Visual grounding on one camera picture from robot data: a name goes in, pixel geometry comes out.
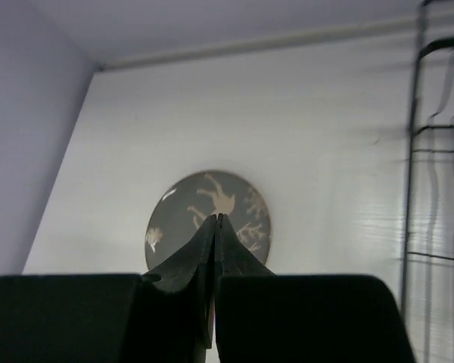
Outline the grey deer plate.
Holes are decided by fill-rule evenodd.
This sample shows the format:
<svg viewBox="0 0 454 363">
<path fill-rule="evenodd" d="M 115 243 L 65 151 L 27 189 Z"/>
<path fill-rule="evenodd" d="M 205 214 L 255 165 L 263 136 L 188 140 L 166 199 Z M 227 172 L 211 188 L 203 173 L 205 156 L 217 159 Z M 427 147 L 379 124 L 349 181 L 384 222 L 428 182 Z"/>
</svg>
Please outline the grey deer plate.
<svg viewBox="0 0 454 363">
<path fill-rule="evenodd" d="M 240 242 L 265 264 L 272 223 L 262 194 L 246 179 L 221 170 L 205 170 L 175 183 L 155 206 L 145 232 L 149 270 L 184 246 L 205 218 L 228 216 Z"/>
</svg>

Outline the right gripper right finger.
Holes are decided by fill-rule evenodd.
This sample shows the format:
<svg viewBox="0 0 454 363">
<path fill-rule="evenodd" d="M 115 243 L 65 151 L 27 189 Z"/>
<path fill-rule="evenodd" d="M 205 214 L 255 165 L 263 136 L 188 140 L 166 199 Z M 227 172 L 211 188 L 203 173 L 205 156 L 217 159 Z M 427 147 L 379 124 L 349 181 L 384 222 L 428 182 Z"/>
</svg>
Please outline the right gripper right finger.
<svg viewBox="0 0 454 363">
<path fill-rule="evenodd" d="M 267 341 L 268 311 L 262 283 L 275 274 L 240 242 L 225 214 L 214 234 L 216 348 L 221 362 L 260 362 Z"/>
</svg>

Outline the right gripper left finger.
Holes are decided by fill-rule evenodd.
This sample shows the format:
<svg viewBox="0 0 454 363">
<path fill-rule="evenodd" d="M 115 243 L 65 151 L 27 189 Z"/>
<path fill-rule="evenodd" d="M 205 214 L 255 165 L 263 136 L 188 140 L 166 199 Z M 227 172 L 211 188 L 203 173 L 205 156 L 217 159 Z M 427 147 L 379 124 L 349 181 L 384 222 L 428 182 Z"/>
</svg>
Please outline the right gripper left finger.
<svg viewBox="0 0 454 363">
<path fill-rule="evenodd" d="M 147 362 L 204 362 L 213 341 L 216 216 L 141 277 L 138 325 Z"/>
</svg>

